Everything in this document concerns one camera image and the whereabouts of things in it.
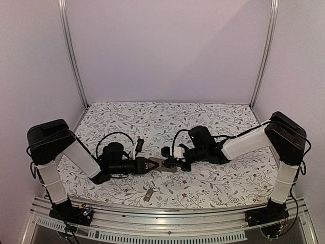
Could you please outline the white remote control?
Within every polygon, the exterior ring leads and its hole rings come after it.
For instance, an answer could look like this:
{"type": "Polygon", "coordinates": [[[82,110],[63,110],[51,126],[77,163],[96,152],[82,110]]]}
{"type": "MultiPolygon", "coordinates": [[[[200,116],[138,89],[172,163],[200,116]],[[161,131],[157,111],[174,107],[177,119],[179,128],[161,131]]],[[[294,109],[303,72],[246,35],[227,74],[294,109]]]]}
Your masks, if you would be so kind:
{"type": "Polygon", "coordinates": [[[164,160],[161,159],[161,166],[157,169],[155,169],[154,171],[160,171],[160,172],[168,172],[168,173],[175,173],[176,171],[170,171],[168,169],[165,168],[165,166],[163,165],[164,160]]]}

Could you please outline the grey battery compartment cover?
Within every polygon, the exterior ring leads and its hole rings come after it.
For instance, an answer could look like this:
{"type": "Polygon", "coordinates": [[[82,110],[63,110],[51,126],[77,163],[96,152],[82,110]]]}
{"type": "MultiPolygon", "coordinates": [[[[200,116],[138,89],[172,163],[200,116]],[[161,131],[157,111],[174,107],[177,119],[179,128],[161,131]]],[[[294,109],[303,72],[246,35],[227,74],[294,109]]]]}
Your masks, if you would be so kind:
{"type": "Polygon", "coordinates": [[[152,195],[153,195],[153,193],[154,193],[154,190],[153,189],[148,189],[147,192],[146,192],[146,194],[144,195],[143,200],[145,202],[149,202],[150,199],[151,199],[151,197],[152,197],[152,195]]]}

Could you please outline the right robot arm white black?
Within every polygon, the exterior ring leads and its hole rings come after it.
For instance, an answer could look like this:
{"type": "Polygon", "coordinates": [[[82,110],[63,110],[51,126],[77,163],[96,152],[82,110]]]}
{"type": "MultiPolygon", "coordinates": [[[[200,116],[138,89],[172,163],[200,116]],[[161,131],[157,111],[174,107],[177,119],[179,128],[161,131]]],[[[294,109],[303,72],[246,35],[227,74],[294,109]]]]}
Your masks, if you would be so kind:
{"type": "Polygon", "coordinates": [[[178,166],[190,172],[196,162],[223,165],[247,153],[272,147],[279,156],[279,171],[269,206],[263,209],[263,218],[272,222],[282,214],[298,169],[311,149],[306,131],[282,112],[274,112],[269,120],[236,136],[221,135],[221,141],[211,135],[207,127],[196,126],[187,130],[193,148],[181,144],[161,149],[166,167],[178,166]]]}

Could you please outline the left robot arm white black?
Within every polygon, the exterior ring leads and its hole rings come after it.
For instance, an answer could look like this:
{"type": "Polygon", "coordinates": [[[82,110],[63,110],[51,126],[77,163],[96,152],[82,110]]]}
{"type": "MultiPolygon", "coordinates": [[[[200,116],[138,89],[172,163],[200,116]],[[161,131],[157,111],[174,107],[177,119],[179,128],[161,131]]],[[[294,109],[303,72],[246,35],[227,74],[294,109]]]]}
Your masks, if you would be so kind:
{"type": "Polygon", "coordinates": [[[68,158],[95,185],[108,182],[115,175],[143,175],[159,167],[159,164],[137,154],[143,141],[139,139],[130,156],[122,144],[111,142],[101,155],[92,155],[64,119],[57,119],[31,127],[27,131],[27,154],[35,166],[35,174],[40,177],[55,211],[65,221],[72,220],[76,213],[70,206],[68,194],[59,175],[56,158],[68,158]]]}

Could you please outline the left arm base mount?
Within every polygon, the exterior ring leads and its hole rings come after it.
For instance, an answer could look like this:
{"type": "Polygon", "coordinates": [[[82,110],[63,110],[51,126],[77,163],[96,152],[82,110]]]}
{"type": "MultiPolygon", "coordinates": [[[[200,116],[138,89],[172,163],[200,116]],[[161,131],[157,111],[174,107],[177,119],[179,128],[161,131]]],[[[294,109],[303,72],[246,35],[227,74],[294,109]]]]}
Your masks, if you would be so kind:
{"type": "Polygon", "coordinates": [[[60,204],[52,204],[49,217],[67,223],[90,226],[93,218],[93,208],[86,204],[73,206],[70,199],[60,204]]]}

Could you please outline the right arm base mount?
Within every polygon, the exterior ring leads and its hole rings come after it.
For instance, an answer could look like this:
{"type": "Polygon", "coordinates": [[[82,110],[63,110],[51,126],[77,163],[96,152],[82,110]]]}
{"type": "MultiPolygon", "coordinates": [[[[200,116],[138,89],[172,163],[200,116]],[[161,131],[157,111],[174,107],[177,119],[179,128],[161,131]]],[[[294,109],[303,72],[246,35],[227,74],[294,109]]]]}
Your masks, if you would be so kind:
{"type": "Polygon", "coordinates": [[[271,199],[268,201],[266,207],[245,212],[245,221],[248,223],[249,227],[280,221],[288,217],[289,213],[286,203],[279,204],[271,199]]]}

